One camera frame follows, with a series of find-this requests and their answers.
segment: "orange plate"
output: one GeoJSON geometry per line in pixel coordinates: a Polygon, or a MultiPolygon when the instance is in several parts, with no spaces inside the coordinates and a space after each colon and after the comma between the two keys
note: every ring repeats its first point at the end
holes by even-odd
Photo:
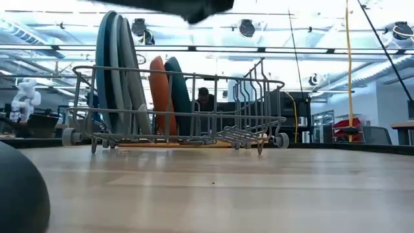
{"type": "MultiPolygon", "coordinates": [[[[151,70],[165,71],[162,58],[157,56],[149,66],[151,70]]],[[[171,103],[171,112],[174,112],[173,102],[171,97],[168,96],[168,79],[166,74],[154,74],[149,75],[149,87],[151,88],[151,94],[153,96],[154,111],[167,111],[168,102],[171,103]]],[[[166,115],[157,115],[157,125],[165,134],[166,131],[166,115]]],[[[175,115],[169,116],[169,134],[177,135],[177,124],[175,122],[175,115]]]]}

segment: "white robot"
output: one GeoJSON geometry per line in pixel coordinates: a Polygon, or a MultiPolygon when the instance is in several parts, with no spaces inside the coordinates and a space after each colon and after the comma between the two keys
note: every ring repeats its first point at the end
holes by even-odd
{"type": "Polygon", "coordinates": [[[19,92],[13,98],[12,101],[12,112],[10,113],[11,120],[27,121],[30,114],[34,112],[34,106],[40,105],[41,95],[38,91],[35,91],[35,85],[37,84],[34,78],[24,78],[21,83],[17,86],[19,92]]]}

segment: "table surface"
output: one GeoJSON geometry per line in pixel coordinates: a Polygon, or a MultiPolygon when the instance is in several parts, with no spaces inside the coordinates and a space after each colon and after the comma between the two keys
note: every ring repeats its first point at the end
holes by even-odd
{"type": "Polygon", "coordinates": [[[410,120],[410,121],[398,123],[398,124],[393,124],[391,125],[391,128],[393,129],[403,129],[403,128],[414,129],[414,120],[410,120]]]}
{"type": "Polygon", "coordinates": [[[53,233],[411,232],[414,157],[342,150],[21,150],[53,233]]]}

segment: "blue plate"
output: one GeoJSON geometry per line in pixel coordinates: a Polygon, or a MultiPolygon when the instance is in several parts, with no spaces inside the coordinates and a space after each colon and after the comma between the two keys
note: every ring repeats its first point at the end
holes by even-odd
{"type": "MultiPolygon", "coordinates": [[[[99,26],[96,40],[95,62],[97,66],[110,67],[109,39],[111,37],[111,25],[116,15],[115,11],[109,11],[104,15],[99,26]]],[[[114,91],[112,88],[111,71],[96,70],[96,87],[100,107],[103,109],[116,109],[114,91]]],[[[119,115],[117,113],[102,113],[103,120],[110,131],[117,125],[119,115]]]]}

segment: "caster wheel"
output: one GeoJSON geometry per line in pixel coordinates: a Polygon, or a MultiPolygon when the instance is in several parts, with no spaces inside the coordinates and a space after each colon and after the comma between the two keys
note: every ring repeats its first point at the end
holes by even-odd
{"type": "Polygon", "coordinates": [[[286,149],[289,146],[289,136],[286,133],[280,133],[273,138],[273,144],[281,149],[286,149]]]}
{"type": "Polygon", "coordinates": [[[82,134],[75,131],[74,128],[66,128],[62,133],[62,144],[64,146],[74,146],[77,142],[82,141],[82,134]]]}

